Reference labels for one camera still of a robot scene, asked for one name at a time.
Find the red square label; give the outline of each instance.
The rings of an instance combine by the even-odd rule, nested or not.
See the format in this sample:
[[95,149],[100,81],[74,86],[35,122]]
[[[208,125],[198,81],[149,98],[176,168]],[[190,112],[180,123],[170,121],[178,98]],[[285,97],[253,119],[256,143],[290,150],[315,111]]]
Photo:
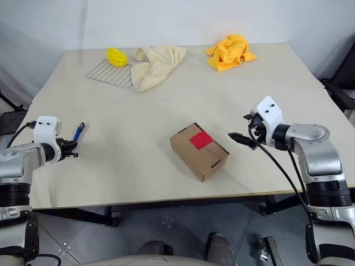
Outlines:
[[190,141],[199,150],[213,142],[213,139],[210,137],[209,134],[204,131],[201,131],[200,133],[190,138]]

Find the white wall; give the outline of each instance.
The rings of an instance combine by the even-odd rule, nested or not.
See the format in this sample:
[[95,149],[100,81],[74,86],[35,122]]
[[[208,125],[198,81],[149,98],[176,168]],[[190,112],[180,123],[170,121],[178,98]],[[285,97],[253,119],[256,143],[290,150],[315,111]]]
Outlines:
[[353,0],[0,0],[0,86],[29,103],[65,50],[214,44],[230,33],[287,40],[316,77],[331,76],[355,40],[354,10]]

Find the wire rack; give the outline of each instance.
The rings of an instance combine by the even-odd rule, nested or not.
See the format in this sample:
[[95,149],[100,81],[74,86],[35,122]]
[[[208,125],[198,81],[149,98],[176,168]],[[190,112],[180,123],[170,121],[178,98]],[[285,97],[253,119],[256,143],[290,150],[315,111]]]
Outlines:
[[119,68],[105,59],[91,70],[86,77],[127,89],[133,86],[131,67],[132,65],[127,64]]

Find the blue marker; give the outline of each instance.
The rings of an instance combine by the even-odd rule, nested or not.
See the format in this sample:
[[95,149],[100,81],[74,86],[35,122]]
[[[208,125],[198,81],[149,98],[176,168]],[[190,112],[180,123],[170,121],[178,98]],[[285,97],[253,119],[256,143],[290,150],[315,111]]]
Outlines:
[[81,122],[80,125],[78,126],[77,132],[75,133],[73,141],[78,141],[80,133],[83,131],[84,127],[85,127],[85,124],[83,122]]

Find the cream towel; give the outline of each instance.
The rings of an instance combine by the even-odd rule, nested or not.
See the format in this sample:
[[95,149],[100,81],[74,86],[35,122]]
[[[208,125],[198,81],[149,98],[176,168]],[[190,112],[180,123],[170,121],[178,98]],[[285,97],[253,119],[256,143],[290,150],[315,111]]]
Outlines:
[[131,68],[135,91],[140,93],[161,83],[170,71],[181,62],[185,54],[185,48],[175,45],[138,48],[133,54],[133,58],[138,61],[148,60],[149,63],[133,65]]

